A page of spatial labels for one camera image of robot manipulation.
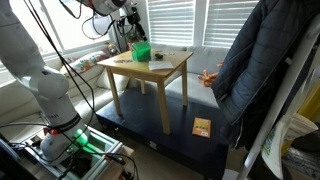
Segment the hanging jacket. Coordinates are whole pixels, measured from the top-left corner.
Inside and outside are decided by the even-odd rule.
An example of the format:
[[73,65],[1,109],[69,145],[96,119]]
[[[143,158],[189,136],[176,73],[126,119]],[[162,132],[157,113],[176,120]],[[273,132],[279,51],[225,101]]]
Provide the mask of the hanging jacket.
[[284,75],[285,58],[319,12],[319,0],[260,0],[256,5],[211,86],[227,117],[222,135],[231,146],[256,137]]

